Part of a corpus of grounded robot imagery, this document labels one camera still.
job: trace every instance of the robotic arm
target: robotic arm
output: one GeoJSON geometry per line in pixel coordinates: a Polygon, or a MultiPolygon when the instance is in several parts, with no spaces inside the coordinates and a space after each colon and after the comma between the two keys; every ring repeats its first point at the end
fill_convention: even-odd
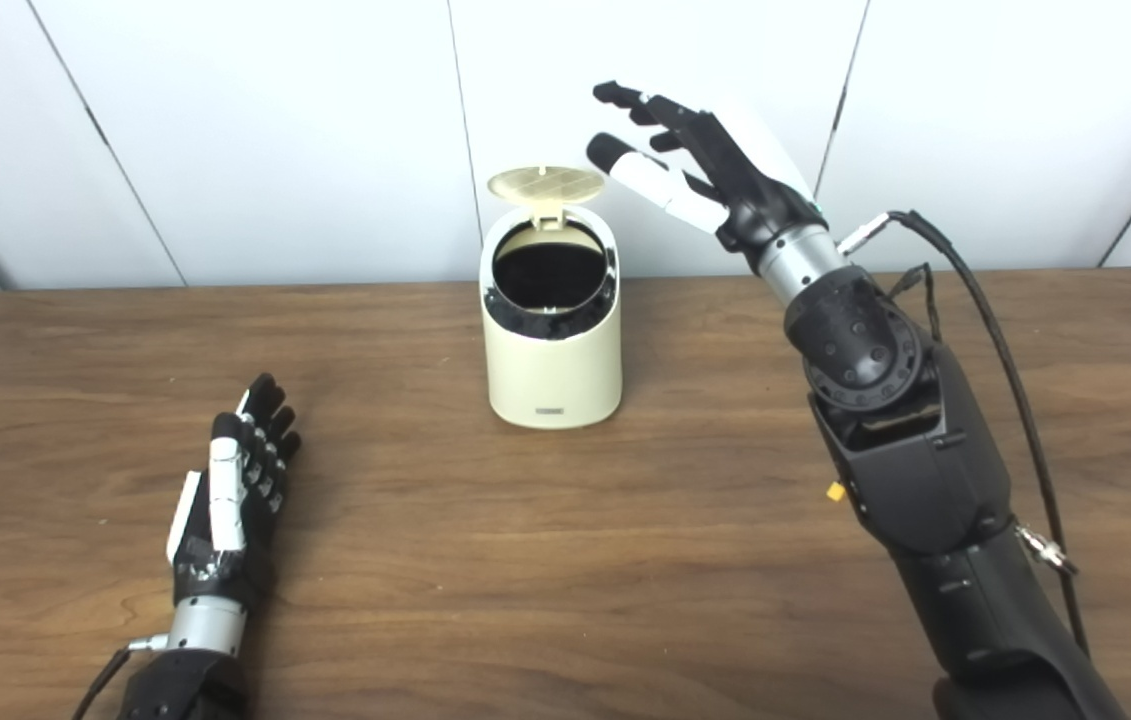
{"type": "Polygon", "coordinates": [[[948,678],[944,720],[1119,720],[1124,712],[1031,573],[1074,574],[1057,544],[1018,523],[1009,474],[952,352],[845,258],[897,220],[946,238],[916,212],[889,212],[839,243],[777,142],[733,118],[616,83],[596,99],[662,125],[656,151],[685,149],[707,182],[614,136],[588,158],[674,217],[716,234],[786,306],[809,406],[860,523],[889,552],[948,678]]]}
{"type": "Polygon", "coordinates": [[[118,719],[239,720],[245,619],[271,591],[271,537],[286,493],[287,462],[300,437],[295,413],[269,374],[259,375],[235,413],[214,418],[209,468],[187,474],[169,528],[175,614],[169,633],[121,648],[86,692],[74,720],[136,651],[157,653],[131,676],[118,719]]]}

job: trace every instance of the cable connector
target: cable connector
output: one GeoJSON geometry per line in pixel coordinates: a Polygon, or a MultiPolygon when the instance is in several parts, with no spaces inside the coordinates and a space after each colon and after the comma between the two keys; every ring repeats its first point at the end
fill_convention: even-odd
{"type": "Polygon", "coordinates": [[[867,241],[875,237],[878,233],[884,229],[884,226],[890,224],[893,218],[890,217],[889,212],[881,212],[872,218],[866,225],[862,225],[856,231],[847,234],[840,242],[836,243],[836,252],[840,252],[841,255],[848,258],[849,253],[858,250],[867,244],[867,241]]]}
{"type": "Polygon", "coordinates": [[[147,637],[136,637],[127,644],[130,652],[161,652],[169,645],[169,633],[157,633],[147,637]]]}
{"type": "Polygon", "coordinates": [[[1017,524],[1015,534],[1018,536],[1018,539],[1024,541],[1024,546],[1027,548],[1028,555],[1031,555],[1031,559],[1044,562],[1045,565],[1050,565],[1060,575],[1074,578],[1081,574],[1081,570],[1077,567],[1076,562],[1068,559],[1067,553],[1063,553],[1063,548],[1048,537],[1035,532],[1027,524],[1017,524]]]}

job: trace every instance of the cream trash can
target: cream trash can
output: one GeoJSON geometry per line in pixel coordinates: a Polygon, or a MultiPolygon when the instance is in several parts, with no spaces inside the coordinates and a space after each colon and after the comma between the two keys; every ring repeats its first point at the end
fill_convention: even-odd
{"type": "Polygon", "coordinates": [[[497,220],[481,251],[489,405],[527,428],[608,418],[623,397],[619,251],[598,215],[590,170],[508,170],[489,191],[523,206],[497,220]]]}

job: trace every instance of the black cable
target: black cable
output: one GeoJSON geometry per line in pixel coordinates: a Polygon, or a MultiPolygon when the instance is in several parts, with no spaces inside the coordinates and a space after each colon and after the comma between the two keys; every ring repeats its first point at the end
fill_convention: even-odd
{"type": "Polygon", "coordinates": [[[939,304],[934,301],[934,270],[930,268],[930,263],[914,266],[908,272],[903,274],[898,283],[895,283],[893,287],[884,295],[889,300],[895,300],[895,297],[916,287],[916,283],[921,281],[922,277],[925,278],[925,310],[930,314],[930,336],[934,337],[935,342],[942,342],[943,329],[939,327],[939,304]]]}
{"type": "Polygon", "coordinates": [[[121,650],[116,651],[116,654],[112,656],[112,660],[107,660],[107,665],[104,665],[103,669],[98,670],[98,676],[94,678],[94,683],[89,684],[88,691],[85,691],[85,697],[81,697],[80,705],[77,705],[76,712],[72,712],[72,720],[81,720],[85,717],[85,711],[89,710],[89,705],[94,702],[94,699],[107,686],[107,680],[111,680],[112,676],[116,675],[116,671],[129,659],[130,648],[122,647],[121,650]]]}
{"type": "MultiPolygon", "coordinates": [[[[1027,446],[1031,450],[1031,463],[1036,466],[1036,479],[1041,484],[1041,501],[1045,505],[1045,518],[1048,519],[1050,536],[1053,536],[1054,543],[1057,543],[1059,548],[1065,552],[1067,544],[1063,541],[1063,519],[1057,511],[1054,480],[1050,478],[1048,465],[1045,462],[1045,450],[1041,445],[1041,434],[1036,430],[1036,419],[1031,415],[1031,406],[1027,401],[1027,391],[1024,388],[1022,379],[1018,378],[1018,368],[1015,366],[1015,359],[1009,354],[1009,342],[1005,342],[1004,335],[1000,332],[1000,323],[996,322],[996,316],[991,313],[991,304],[987,302],[987,296],[984,295],[981,286],[978,286],[977,279],[973,277],[969,266],[964,262],[961,255],[955,250],[952,241],[948,240],[943,232],[940,232],[929,220],[922,218],[920,212],[916,210],[909,212],[891,210],[889,217],[925,238],[930,245],[934,246],[934,250],[948,259],[949,263],[952,263],[955,271],[961,277],[966,290],[969,292],[973,304],[978,307],[978,315],[982,315],[982,323],[987,328],[991,342],[996,347],[996,355],[1000,356],[1000,365],[1005,371],[1010,392],[1013,393],[1015,405],[1018,406],[1019,419],[1024,424],[1027,446]]],[[[1060,573],[1059,580],[1063,584],[1063,604],[1067,607],[1067,618],[1068,623],[1072,625],[1072,634],[1076,637],[1076,643],[1085,654],[1090,654],[1090,643],[1085,636],[1085,625],[1081,622],[1081,607],[1076,600],[1076,584],[1071,575],[1065,573],[1060,573]]]]}

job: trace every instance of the wood grain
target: wood grain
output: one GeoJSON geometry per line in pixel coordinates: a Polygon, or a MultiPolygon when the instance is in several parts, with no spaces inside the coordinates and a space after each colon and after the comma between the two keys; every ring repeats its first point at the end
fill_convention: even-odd
{"type": "MultiPolygon", "coordinates": [[[[1131,712],[1131,270],[984,283],[1131,712]]],[[[959,283],[939,286],[1044,527],[993,352],[959,283]]],[[[466,283],[0,293],[0,717],[67,717],[118,644],[169,627],[182,474],[260,370],[307,440],[280,587],[247,635],[260,719],[932,717],[939,669],[880,548],[824,500],[762,284],[624,294],[623,406],[543,433],[489,409],[466,283]]]]}

